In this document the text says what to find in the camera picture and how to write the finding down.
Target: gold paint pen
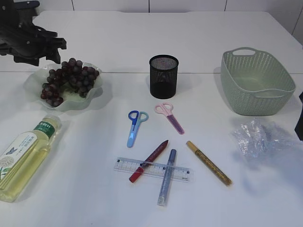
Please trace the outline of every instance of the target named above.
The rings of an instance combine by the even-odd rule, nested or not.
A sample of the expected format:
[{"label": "gold paint pen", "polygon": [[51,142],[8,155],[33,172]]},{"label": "gold paint pen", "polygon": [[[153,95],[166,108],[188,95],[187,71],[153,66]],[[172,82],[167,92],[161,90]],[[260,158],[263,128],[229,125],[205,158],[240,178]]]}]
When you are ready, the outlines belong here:
[{"label": "gold paint pen", "polygon": [[232,184],[229,179],[205,154],[202,153],[191,141],[186,143],[195,155],[226,185]]}]

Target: blue glitter pen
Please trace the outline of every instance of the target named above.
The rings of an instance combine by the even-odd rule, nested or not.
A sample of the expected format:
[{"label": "blue glitter pen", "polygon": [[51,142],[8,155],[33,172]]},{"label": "blue glitter pen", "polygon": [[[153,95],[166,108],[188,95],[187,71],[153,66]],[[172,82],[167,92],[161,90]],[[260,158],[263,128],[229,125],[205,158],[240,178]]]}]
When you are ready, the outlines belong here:
[{"label": "blue glitter pen", "polygon": [[167,197],[169,192],[169,186],[170,186],[170,180],[172,176],[172,172],[174,170],[174,163],[176,159],[176,153],[177,151],[175,149],[172,149],[170,151],[169,160],[167,162],[167,167],[164,173],[163,182],[158,198],[158,205],[159,206],[166,206],[167,204]]}]

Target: red crayon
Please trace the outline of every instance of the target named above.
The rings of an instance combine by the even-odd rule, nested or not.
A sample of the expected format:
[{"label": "red crayon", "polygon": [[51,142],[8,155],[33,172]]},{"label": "red crayon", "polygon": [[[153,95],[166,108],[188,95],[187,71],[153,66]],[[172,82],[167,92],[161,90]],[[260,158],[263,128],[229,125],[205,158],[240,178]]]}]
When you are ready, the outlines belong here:
[{"label": "red crayon", "polygon": [[[164,151],[166,148],[167,144],[169,143],[168,140],[164,141],[163,143],[160,144],[160,146],[155,149],[154,152],[152,152],[151,155],[145,160],[146,162],[153,162],[161,153]],[[144,168],[147,167],[149,164],[148,163],[143,163],[142,166],[138,167],[137,170],[131,175],[129,178],[130,182],[134,183],[139,176],[144,172]]]}]

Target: clear wavy bowl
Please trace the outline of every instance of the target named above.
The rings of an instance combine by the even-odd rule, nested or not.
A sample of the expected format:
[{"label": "clear wavy bowl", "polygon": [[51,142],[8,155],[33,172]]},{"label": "clear wavy bowl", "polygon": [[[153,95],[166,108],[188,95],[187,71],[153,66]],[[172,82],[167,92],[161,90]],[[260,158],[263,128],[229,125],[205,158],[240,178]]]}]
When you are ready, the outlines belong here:
[{"label": "clear wavy bowl", "polygon": [[40,95],[42,92],[42,84],[47,83],[46,78],[49,76],[48,71],[51,69],[57,70],[61,68],[60,64],[48,64],[43,68],[39,69],[37,72],[31,74],[25,81],[23,88],[26,92],[27,97],[31,101],[40,102],[42,105],[50,109],[55,109],[58,111],[66,111],[79,109],[81,106],[86,106],[93,98],[95,92],[102,86],[102,71],[95,65],[90,63],[83,63],[83,66],[93,67],[98,70],[100,75],[97,77],[94,83],[94,87],[88,92],[85,98],[79,96],[78,93],[73,92],[71,89],[65,89],[62,94],[63,103],[57,107],[52,107],[45,100],[41,99]]}]

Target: blue scissors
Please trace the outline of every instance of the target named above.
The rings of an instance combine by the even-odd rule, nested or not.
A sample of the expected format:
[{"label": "blue scissors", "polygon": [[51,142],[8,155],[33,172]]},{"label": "blue scissors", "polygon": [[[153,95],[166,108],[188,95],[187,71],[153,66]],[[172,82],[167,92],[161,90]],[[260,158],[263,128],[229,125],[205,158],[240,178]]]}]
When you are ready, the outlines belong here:
[{"label": "blue scissors", "polygon": [[128,118],[132,120],[131,130],[129,131],[127,147],[131,148],[134,145],[134,141],[137,137],[137,133],[140,127],[141,122],[145,122],[148,119],[148,114],[146,112],[139,112],[137,110],[133,110],[129,112]]}]

